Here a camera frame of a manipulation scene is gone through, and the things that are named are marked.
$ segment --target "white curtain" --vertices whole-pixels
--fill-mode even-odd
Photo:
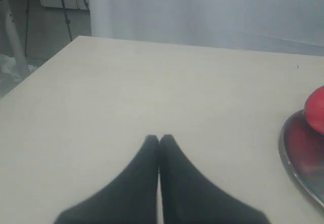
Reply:
[[[274,46],[273,41],[324,46],[324,0],[90,0],[90,4],[94,36],[230,48],[258,49]]]

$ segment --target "metal plate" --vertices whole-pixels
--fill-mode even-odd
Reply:
[[[324,209],[324,135],[310,127],[303,110],[285,122],[279,153],[293,180]]]

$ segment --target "table leg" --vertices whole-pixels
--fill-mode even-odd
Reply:
[[[19,35],[17,32],[14,17],[12,15],[8,0],[0,0],[0,3],[2,3],[2,5],[3,5],[3,15],[5,18],[6,32],[7,32],[12,50],[14,52],[17,68],[19,70],[21,78],[25,79],[30,74],[30,72],[29,72],[26,58],[24,56],[24,50],[22,48],[20,38],[19,38]]]

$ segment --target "table surface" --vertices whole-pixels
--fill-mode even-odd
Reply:
[[[323,81],[323,57],[78,37],[0,100],[0,223],[52,223],[165,133],[272,223],[323,223],[278,153]]]

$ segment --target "gray floor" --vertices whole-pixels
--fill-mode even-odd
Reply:
[[[10,0],[13,16],[22,43],[25,38],[26,0]],[[73,38],[90,35],[90,13],[68,10]],[[69,43],[61,9],[44,8],[39,0],[30,1],[27,55],[31,65],[40,66]],[[12,50],[0,19],[0,54],[12,56]]]

